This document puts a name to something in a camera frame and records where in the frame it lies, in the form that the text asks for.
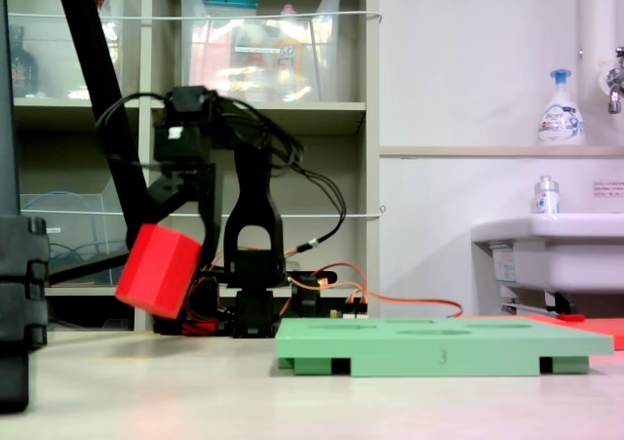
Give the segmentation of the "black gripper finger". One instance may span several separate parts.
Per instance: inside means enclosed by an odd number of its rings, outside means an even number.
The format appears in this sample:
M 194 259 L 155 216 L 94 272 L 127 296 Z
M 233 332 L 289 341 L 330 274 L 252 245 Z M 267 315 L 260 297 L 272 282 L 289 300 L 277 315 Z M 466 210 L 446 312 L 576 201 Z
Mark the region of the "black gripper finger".
M 218 246 L 221 223 L 221 173 L 210 163 L 198 174 L 198 212 L 205 236 L 198 258 L 198 268 L 213 262 Z
M 189 201 L 197 200 L 198 168 L 154 165 L 159 173 L 143 194 L 143 222 L 157 223 Z

